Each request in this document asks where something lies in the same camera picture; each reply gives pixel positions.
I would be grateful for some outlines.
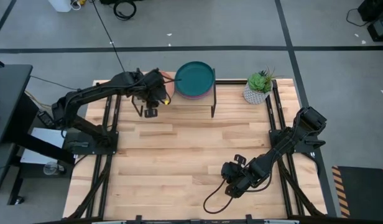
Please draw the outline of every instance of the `wooden table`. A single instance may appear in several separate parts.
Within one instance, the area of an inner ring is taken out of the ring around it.
[[[277,83],[285,121],[290,126],[300,108],[297,93],[292,79],[278,79]],[[207,107],[174,105],[160,105],[157,118],[141,118],[129,98],[123,97],[118,153],[113,157],[104,219],[134,220],[136,215],[142,215],[144,220],[243,219],[246,214],[253,218],[285,218],[276,164],[272,183],[265,191],[244,194],[216,215],[204,212],[202,207],[204,199],[222,181],[224,162],[233,160],[235,154],[249,161],[270,148],[266,104],[248,104],[242,96],[243,89],[244,85],[217,85],[214,118],[210,118]],[[273,95],[271,98],[279,128]],[[90,103],[86,119],[101,124],[105,102],[106,99]],[[302,190],[317,209],[326,213],[314,162],[300,154],[293,157]],[[88,193],[94,164],[95,156],[88,156],[75,167],[64,217]],[[224,189],[225,186],[210,198],[208,210],[218,210],[227,203],[229,196]],[[290,187],[289,190],[293,212],[297,214],[293,192]],[[97,195],[95,215],[100,193]]]

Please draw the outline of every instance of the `green plate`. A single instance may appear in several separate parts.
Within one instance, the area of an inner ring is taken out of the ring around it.
[[[175,79],[176,90],[184,96],[200,96],[208,92],[215,76],[212,68],[203,62],[189,62],[179,68]]]

